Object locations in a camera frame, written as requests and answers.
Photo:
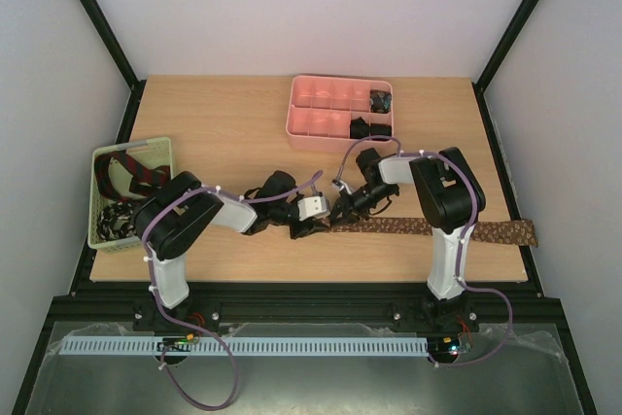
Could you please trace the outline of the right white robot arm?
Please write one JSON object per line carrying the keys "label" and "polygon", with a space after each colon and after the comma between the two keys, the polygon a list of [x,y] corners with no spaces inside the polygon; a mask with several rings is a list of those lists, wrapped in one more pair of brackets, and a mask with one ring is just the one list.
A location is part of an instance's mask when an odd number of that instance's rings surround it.
{"label": "right white robot arm", "polygon": [[397,196],[401,185],[413,186],[425,221],[432,228],[430,290],[422,299],[422,320],[429,329],[451,328],[464,313],[464,270],[467,244],[486,198],[463,153],[457,147],[440,153],[421,151],[411,156],[380,156],[360,152],[356,164],[365,184],[351,190],[340,179],[339,197],[328,216],[332,227],[358,225],[372,210]]}

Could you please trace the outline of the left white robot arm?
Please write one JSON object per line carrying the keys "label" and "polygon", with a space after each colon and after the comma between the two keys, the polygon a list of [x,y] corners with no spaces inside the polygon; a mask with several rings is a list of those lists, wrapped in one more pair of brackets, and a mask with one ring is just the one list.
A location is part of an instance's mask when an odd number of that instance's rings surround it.
{"label": "left white robot arm", "polygon": [[289,173],[275,171],[261,187],[234,195],[185,171],[143,201],[132,222],[145,250],[149,291],[162,318],[173,326],[205,331],[203,322],[187,322],[172,311],[190,296],[187,252],[209,226],[251,236],[271,225],[285,225],[293,239],[326,231],[321,218],[329,213],[328,200],[316,188],[322,175],[319,170],[299,185]]}

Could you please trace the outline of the rolled black tie left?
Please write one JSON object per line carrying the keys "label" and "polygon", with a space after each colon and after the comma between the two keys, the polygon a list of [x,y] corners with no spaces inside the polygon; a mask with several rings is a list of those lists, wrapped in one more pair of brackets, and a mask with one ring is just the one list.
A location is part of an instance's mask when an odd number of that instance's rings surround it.
{"label": "rolled black tie left", "polygon": [[350,138],[362,140],[370,136],[370,124],[362,117],[350,121]]}

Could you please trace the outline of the rolled black tie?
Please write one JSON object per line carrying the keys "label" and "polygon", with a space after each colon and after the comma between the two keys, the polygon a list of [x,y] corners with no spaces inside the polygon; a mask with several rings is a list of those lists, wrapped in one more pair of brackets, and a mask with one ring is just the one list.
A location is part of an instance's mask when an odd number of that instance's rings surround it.
{"label": "rolled black tie", "polygon": [[370,136],[370,124],[362,117],[350,121],[350,138],[362,140]]}
{"label": "rolled black tie", "polygon": [[388,141],[393,136],[390,125],[372,123],[369,127],[369,136],[372,141]]}

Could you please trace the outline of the rolled black tie right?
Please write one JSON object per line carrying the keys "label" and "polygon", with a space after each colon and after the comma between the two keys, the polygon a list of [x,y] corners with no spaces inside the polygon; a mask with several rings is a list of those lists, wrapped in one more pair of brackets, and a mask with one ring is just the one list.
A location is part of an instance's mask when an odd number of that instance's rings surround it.
{"label": "rolled black tie right", "polygon": [[369,127],[369,136],[372,141],[388,141],[393,136],[390,125],[372,123]]}

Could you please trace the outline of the pink compartment organizer box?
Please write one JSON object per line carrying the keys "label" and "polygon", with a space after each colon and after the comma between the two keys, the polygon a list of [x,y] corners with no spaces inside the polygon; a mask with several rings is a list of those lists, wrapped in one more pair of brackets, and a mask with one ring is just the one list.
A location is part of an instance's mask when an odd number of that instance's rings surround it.
{"label": "pink compartment organizer box", "polygon": [[[388,114],[374,114],[369,93],[380,89],[393,95]],[[286,133],[292,148],[302,151],[343,154],[355,142],[361,149],[386,148],[388,141],[350,138],[350,121],[362,117],[369,124],[390,125],[396,134],[394,90],[381,80],[299,75],[294,77],[288,104]]]}

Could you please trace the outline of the rolled blue patterned tie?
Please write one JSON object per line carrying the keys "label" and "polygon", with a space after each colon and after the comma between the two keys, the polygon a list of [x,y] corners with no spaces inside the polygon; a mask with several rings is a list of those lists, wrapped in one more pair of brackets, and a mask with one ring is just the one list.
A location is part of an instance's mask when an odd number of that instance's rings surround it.
{"label": "rolled blue patterned tie", "polygon": [[393,95],[385,90],[372,89],[369,93],[369,108],[374,114],[388,114],[392,110]]}

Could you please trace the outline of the red black striped tie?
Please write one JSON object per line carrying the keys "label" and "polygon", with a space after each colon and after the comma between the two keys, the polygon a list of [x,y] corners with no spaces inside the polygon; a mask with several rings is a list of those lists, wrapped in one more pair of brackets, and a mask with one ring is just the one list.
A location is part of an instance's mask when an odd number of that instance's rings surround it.
{"label": "red black striped tie", "polygon": [[[110,175],[110,166],[113,160],[131,175],[128,190],[132,195],[121,194],[115,187]],[[126,151],[113,151],[97,156],[93,163],[93,169],[99,193],[105,198],[122,202],[149,197],[156,190],[162,188],[171,178],[168,165],[150,169],[134,157],[129,156]]]}

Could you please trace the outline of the green perforated basket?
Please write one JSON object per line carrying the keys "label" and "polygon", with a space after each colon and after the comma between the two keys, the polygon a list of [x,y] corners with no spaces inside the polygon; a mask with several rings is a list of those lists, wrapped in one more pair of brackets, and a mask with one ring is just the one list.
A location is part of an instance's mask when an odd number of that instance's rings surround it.
{"label": "green perforated basket", "polygon": [[[154,169],[161,165],[170,167],[171,178],[175,174],[174,156],[172,151],[171,140],[167,137],[157,137],[147,140],[139,140],[124,144],[117,144],[107,147],[98,148],[92,153],[91,163],[91,189],[89,202],[89,220],[88,220],[88,236],[87,244],[93,250],[106,253],[118,252],[121,250],[138,247],[140,240],[136,234],[130,238],[115,241],[102,241],[98,238],[96,232],[97,218],[101,211],[115,202],[102,196],[95,181],[93,163],[97,156],[107,154],[113,151],[126,151],[129,156],[134,157],[137,161],[150,169]],[[129,192],[129,182],[131,175],[128,174],[115,160],[110,166],[110,175],[117,190],[124,195],[132,195]]]}

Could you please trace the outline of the black white patterned tie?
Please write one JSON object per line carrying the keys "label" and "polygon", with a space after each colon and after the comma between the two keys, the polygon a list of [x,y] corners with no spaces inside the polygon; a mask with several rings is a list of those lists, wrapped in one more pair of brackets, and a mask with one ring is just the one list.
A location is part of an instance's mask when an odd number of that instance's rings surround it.
{"label": "black white patterned tie", "polygon": [[96,232],[102,241],[115,241],[135,235],[134,211],[139,203],[135,200],[115,202],[106,206],[97,218]]}

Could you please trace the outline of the black aluminium frame rail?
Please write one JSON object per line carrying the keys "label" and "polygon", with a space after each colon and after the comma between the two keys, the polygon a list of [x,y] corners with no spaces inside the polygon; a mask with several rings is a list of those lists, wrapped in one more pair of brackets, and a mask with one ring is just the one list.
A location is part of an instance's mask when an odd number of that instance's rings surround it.
{"label": "black aluminium frame rail", "polygon": [[[243,323],[363,324],[404,332],[477,329],[481,324],[568,322],[561,301],[530,284],[497,283],[503,297],[464,293],[435,304],[421,283],[406,284],[220,284],[198,283],[171,309],[173,317],[210,330]],[[156,332],[171,329],[144,283],[100,283],[54,298],[45,319],[57,322],[122,322]]]}

